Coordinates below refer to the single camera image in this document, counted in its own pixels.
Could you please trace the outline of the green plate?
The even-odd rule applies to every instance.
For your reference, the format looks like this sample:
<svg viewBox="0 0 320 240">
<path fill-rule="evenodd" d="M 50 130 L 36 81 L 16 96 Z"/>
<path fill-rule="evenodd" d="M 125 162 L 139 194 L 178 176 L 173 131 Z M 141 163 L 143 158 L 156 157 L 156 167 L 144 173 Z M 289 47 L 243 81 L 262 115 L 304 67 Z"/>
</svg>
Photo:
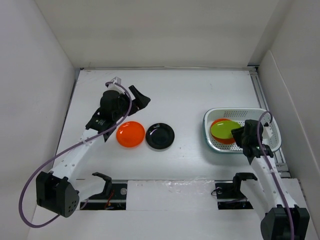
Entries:
<svg viewBox="0 0 320 240">
<path fill-rule="evenodd" d="M 233 137 L 232 130 L 239 129 L 242 126 L 232 120 L 222 120 L 212 125 L 210 133 L 219 139 L 231 139 Z"/>
</svg>

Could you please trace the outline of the black plate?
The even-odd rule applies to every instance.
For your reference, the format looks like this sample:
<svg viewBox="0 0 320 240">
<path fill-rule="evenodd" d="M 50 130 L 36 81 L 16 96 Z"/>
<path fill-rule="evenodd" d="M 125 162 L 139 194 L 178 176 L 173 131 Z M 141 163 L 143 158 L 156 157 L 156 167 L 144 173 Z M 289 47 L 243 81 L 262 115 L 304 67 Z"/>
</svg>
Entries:
<svg viewBox="0 0 320 240">
<path fill-rule="evenodd" d="M 147 129 L 145 140 L 151 148 L 155 150 L 165 150 L 173 144 L 175 132 L 173 128 L 166 123 L 155 123 Z"/>
</svg>

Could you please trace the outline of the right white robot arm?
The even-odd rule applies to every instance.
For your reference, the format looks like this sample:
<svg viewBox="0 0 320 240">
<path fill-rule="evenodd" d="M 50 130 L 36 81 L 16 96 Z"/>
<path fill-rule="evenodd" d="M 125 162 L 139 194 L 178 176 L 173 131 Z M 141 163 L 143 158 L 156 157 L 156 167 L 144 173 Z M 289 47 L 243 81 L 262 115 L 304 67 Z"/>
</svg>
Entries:
<svg viewBox="0 0 320 240">
<path fill-rule="evenodd" d="M 236 173 L 231 191 L 235 196 L 245 196 L 249 200 L 260 218 L 264 240 L 303 240 L 310 214 L 306 208 L 299 207 L 287 191 L 271 148 L 262 143 L 263 131 L 261 122 L 252 119 L 231 131 L 254 170 L 254 173 Z"/>
</svg>

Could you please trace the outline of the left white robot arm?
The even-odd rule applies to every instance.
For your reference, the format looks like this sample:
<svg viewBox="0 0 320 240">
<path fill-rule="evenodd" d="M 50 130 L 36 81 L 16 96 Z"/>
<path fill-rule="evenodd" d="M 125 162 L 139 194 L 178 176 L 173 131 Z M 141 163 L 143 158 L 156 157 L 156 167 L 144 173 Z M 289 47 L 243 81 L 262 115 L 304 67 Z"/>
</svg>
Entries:
<svg viewBox="0 0 320 240">
<path fill-rule="evenodd" d="M 111 177 L 94 172 L 93 182 L 79 187 L 77 178 L 93 153 L 102 146 L 128 116 L 144 109 L 151 99 L 134 85 L 125 90 L 118 83 L 107 83 L 99 107 L 85 125 L 77 147 L 68 150 L 64 159 L 49 172 L 36 177 L 37 204 L 59 216 L 68 218 L 78 204 L 92 196 L 107 198 L 112 191 Z"/>
</svg>

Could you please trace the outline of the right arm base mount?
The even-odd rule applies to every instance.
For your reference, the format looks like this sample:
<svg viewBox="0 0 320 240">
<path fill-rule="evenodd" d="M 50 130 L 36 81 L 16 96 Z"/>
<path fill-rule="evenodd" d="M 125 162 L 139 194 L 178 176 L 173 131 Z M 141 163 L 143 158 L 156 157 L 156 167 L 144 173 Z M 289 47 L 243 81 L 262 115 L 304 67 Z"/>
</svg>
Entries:
<svg viewBox="0 0 320 240">
<path fill-rule="evenodd" d="M 252 210 L 253 206 L 241 192 L 242 182 L 257 180 L 253 173 L 236 173 L 232 180 L 215 180 L 211 195 L 217 199 L 218 210 Z"/>
</svg>

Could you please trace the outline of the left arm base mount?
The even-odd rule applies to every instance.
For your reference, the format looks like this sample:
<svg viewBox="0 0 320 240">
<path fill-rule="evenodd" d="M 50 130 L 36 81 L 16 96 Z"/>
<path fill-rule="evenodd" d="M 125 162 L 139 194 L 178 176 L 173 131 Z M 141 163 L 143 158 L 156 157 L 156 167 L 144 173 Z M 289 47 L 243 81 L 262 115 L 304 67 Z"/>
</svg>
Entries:
<svg viewBox="0 0 320 240">
<path fill-rule="evenodd" d="M 127 206 L 128 181 L 112 180 L 100 172 L 78 188 L 80 210 L 124 211 Z"/>
</svg>

